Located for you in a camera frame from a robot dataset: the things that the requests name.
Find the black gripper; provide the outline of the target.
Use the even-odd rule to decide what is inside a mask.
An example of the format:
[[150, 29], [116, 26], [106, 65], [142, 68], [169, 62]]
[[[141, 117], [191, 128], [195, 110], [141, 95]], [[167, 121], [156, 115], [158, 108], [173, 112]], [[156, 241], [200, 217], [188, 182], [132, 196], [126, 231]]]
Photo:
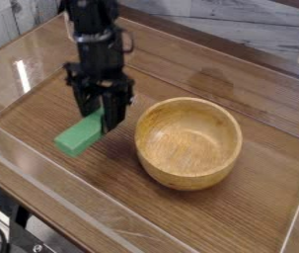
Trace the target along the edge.
[[116, 128], [132, 104], [133, 81], [124, 73], [124, 55], [133, 48], [124, 48], [122, 33], [124, 30], [73, 32], [78, 61], [62, 66], [81, 117], [97, 111], [101, 96], [104, 132]]

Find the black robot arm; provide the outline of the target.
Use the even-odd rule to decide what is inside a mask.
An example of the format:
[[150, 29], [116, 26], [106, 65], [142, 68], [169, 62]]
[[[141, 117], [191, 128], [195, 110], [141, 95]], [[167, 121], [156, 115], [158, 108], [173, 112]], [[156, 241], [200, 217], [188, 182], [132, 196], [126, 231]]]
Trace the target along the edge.
[[101, 111], [101, 132], [116, 128], [125, 118], [133, 100], [134, 80], [125, 74], [125, 32], [117, 24], [116, 0], [62, 0], [70, 37], [76, 44], [77, 62], [68, 62], [65, 83], [82, 118]]

